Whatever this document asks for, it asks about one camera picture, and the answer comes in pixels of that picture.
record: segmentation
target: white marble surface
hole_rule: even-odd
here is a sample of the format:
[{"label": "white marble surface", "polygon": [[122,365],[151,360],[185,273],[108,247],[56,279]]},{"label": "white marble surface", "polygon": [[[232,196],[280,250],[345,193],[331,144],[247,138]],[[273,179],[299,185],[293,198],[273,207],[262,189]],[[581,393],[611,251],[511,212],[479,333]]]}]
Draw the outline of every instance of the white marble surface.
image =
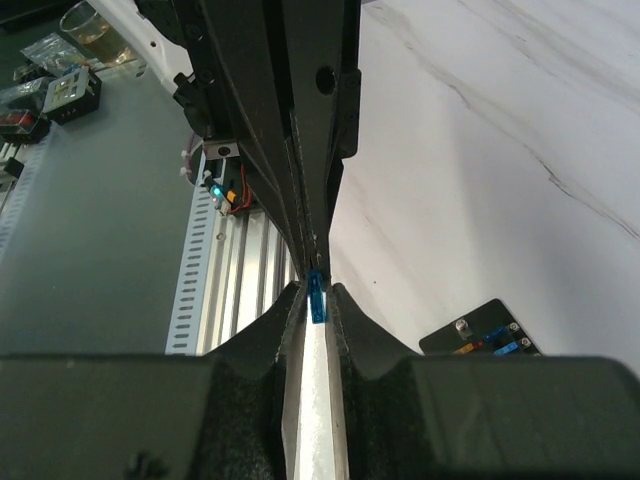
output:
[{"label": "white marble surface", "polygon": [[640,2],[363,8],[334,281],[418,350],[501,298],[549,354],[640,372]]}]

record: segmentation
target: slotted white strip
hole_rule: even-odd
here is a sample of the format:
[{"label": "slotted white strip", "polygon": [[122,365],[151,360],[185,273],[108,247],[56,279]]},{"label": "slotted white strip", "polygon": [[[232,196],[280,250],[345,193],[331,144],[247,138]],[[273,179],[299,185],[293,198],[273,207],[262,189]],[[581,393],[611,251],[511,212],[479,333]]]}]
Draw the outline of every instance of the slotted white strip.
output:
[{"label": "slotted white strip", "polygon": [[[202,178],[204,165],[205,162],[202,161],[198,179]],[[178,285],[173,300],[165,348],[167,355],[196,354],[213,227],[217,217],[209,193],[204,188],[196,187],[191,200]]]},{"label": "slotted white strip", "polygon": [[40,143],[25,147],[20,151],[20,155],[18,155],[18,160],[25,165],[20,179],[16,182],[0,213],[0,265],[2,264],[4,253],[18,224],[18,220],[20,219],[20,214],[27,202],[29,192],[36,180],[40,165],[45,161],[51,139],[56,135],[56,131],[57,125],[52,123],[51,131]]}]

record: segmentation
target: glass cup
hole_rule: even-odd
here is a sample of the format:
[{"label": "glass cup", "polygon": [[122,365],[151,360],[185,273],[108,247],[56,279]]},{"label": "glass cup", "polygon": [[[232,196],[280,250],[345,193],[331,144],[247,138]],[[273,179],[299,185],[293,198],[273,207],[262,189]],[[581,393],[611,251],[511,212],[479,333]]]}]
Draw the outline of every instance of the glass cup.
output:
[{"label": "glass cup", "polygon": [[80,2],[60,19],[60,30],[93,53],[107,67],[135,58],[131,47],[88,2]]}]

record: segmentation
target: blue fuse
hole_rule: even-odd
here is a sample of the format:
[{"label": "blue fuse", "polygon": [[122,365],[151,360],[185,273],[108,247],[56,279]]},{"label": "blue fuse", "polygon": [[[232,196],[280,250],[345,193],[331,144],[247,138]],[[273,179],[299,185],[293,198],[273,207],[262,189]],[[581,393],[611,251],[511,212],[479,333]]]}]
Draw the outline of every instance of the blue fuse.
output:
[{"label": "blue fuse", "polygon": [[322,273],[311,270],[307,275],[309,280],[309,304],[311,305],[311,321],[313,323],[326,323],[327,312],[324,306]]},{"label": "blue fuse", "polygon": [[493,352],[494,355],[500,357],[502,355],[506,355],[508,353],[513,352],[514,350],[518,349],[518,344],[516,342],[511,342],[508,345],[505,345],[502,348],[499,348],[498,350],[496,350],[495,352]]},{"label": "blue fuse", "polygon": [[506,334],[507,334],[507,327],[498,327],[493,332],[489,332],[486,335],[483,335],[482,339],[485,341],[485,343],[491,343],[494,340]]}]

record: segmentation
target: screw hole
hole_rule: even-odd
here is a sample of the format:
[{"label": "screw hole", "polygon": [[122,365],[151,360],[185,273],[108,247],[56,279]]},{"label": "screw hole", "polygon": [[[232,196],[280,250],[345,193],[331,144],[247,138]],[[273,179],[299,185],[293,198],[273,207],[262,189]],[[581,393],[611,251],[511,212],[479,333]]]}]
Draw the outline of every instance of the screw hole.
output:
[{"label": "screw hole", "polygon": [[316,87],[323,95],[331,95],[336,89],[336,74],[331,67],[322,67],[316,73]]}]

